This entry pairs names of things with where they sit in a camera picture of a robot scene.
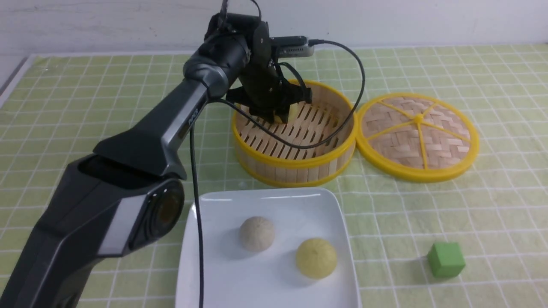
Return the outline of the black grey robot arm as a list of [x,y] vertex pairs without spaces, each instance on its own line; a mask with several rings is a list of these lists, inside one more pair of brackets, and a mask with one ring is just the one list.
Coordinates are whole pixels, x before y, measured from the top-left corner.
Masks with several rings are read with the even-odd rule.
[[290,84],[279,58],[310,56],[305,36],[271,37],[258,16],[212,16],[183,80],[133,128],[67,165],[1,296],[3,308],[74,308],[93,267],[169,233],[184,207],[178,156],[207,103],[227,97],[252,115],[286,121],[311,90]]

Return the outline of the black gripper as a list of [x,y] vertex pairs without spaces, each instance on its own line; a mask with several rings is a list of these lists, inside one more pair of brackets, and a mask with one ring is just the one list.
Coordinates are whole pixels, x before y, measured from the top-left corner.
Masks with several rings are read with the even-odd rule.
[[251,56],[238,78],[241,86],[230,89],[226,99],[248,107],[252,116],[267,123],[287,124],[295,104],[312,103],[312,89],[292,84],[280,75],[268,23],[259,23],[250,42]]

